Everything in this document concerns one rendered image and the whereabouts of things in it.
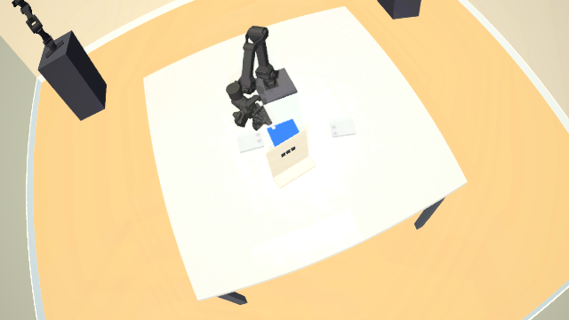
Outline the blue square marker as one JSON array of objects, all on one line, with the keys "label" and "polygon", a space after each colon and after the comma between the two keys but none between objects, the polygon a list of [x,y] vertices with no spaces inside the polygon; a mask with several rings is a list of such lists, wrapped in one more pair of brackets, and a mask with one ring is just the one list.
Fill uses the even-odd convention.
[{"label": "blue square marker", "polygon": [[267,128],[268,134],[275,147],[299,133],[293,119],[276,124],[275,127],[274,130],[271,127]]}]

